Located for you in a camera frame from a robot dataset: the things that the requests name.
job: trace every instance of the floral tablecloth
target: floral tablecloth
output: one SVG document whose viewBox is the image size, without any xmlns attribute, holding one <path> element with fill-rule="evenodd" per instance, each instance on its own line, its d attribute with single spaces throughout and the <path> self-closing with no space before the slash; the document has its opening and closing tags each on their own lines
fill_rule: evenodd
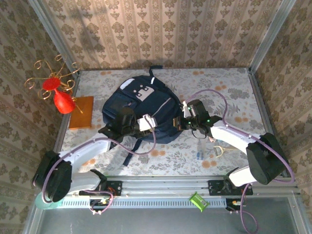
<svg viewBox="0 0 312 234">
<path fill-rule="evenodd" d="M 62 150 L 69 150 L 96 134 L 104 126 L 101 109 L 105 101 L 123 81 L 139 75 L 148 75 L 148 70 L 83 71 L 76 96 L 94 96 L 92 127 L 67 130 Z M 154 75 L 165 82 L 180 100 L 205 88 L 220 91 L 229 104 L 226 120 L 230 124 L 246 131 L 264 133 L 247 69 L 163 69 L 154 70 Z M 198 98 L 210 115 L 222 116 L 225 105 L 218 95 L 205 92 Z M 167 145 L 157 144 L 149 155 L 133 156 L 128 167 L 122 165 L 128 153 L 117 146 L 86 162 L 80 171 L 96 168 L 107 176 L 224 175 L 235 167 L 248 165 L 247 156 L 239 150 L 226 151 L 216 158 L 213 147 L 228 147 L 225 142 L 212 143 L 205 139 L 199 144 L 198 141 L 191 131 L 184 131 Z M 123 144 L 132 149 L 135 142 L 134 138 L 125 137 Z M 199 158 L 198 145 L 204 148 L 203 157 Z M 147 152 L 151 147 L 152 143 L 143 142 L 137 152 Z"/>
</svg>

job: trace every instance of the backpack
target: backpack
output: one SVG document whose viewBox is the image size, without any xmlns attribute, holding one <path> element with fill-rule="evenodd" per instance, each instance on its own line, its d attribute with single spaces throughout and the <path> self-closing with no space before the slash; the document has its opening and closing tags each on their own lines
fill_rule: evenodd
<svg viewBox="0 0 312 234">
<path fill-rule="evenodd" d="M 182 133 L 173 126 L 173 119 L 182 115 L 181 102 L 162 81 L 154 77 L 152 69 L 162 69 L 162 66 L 151 66 L 150 76 L 132 77 L 119 86 L 104 103 L 103 121 L 110 123 L 125 106 L 139 117 L 149 114 L 157 122 L 156 142 L 168 144 Z M 132 151 L 137 150 L 142 141 L 153 142 L 152 133 L 139 138 Z M 128 166 L 132 156 L 128 154 L 123 165 Z"/>
</svg>

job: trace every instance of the wooden block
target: wooden block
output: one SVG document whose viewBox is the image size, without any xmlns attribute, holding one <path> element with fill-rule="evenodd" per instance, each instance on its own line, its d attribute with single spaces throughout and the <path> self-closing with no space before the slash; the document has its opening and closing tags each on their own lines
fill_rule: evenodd
<svg viewBox="0 0 312 234">
<path fill-rule="evenodd" d="M 83 111 L 83 114 L 76 107 L 70 117 L 69 129 L 91 128 L 93 96 L 77 97 L 76 105 Z"/>
</svg>

